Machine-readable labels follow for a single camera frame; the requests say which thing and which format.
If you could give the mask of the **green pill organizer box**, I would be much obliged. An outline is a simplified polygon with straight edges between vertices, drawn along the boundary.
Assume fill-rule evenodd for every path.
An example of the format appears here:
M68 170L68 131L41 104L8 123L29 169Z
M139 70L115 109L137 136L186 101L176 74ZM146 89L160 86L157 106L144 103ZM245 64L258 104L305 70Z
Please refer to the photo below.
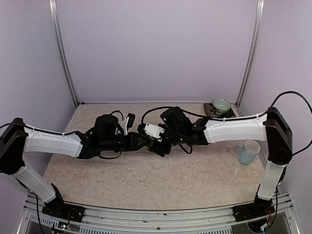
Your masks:
M155 139L149 139L146 143L147 150L152 152L156 145L157 141Z

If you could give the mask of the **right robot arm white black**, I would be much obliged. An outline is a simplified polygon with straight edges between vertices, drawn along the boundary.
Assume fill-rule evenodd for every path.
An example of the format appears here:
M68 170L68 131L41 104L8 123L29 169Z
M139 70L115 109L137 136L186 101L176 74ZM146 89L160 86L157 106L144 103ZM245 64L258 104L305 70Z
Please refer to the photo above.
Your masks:
M153 125L141 120L137 130L150 137L149 150L160 156L170 153L173 145L209 145L223 141L265 141L268 146L268 161L264 177L258 186L254 201L248 205L234 207L236 216L260 216L277 211L273 195L282 181L286 167L292 158L307 148L293 151L293 133L274 105L263 113L246 117L210 118L198 115L192 123L180 107L163 106L163 124Z

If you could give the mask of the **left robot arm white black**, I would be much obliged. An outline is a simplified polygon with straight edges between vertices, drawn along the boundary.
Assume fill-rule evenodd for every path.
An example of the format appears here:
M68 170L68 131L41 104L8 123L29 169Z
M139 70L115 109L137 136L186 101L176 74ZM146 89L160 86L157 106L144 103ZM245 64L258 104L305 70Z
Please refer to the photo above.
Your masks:
M129 132L135 115L129 114L119 124L112 114L97 117L94 126L86 133L49 132L26 125L22 118L15 118L4 126L0 137L0 171L12 175L20 184L37 195L55 215L62 217L68 213L68 205L57 187L48 184L25 159L28 152L50 153L78 159L91 159L101 152L123 153L137 151L150 144L151 140L136 132Z

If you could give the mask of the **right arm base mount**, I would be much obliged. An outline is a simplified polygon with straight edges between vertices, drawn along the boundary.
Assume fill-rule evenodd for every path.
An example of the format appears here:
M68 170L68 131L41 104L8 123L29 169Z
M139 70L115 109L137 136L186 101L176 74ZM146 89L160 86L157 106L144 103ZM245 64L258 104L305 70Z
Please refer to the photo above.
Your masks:
M274 213L274 205L254 205L254 203L238 205L233 207L236 222L245 221Z

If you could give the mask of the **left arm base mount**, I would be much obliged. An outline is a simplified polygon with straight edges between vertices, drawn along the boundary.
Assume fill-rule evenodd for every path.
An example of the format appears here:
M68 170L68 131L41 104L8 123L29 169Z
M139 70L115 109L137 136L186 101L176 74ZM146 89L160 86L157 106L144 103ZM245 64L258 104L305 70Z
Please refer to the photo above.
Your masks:
M84 207L64 202L46 203L42 208L43 214L79 223L82 221L84 212Z

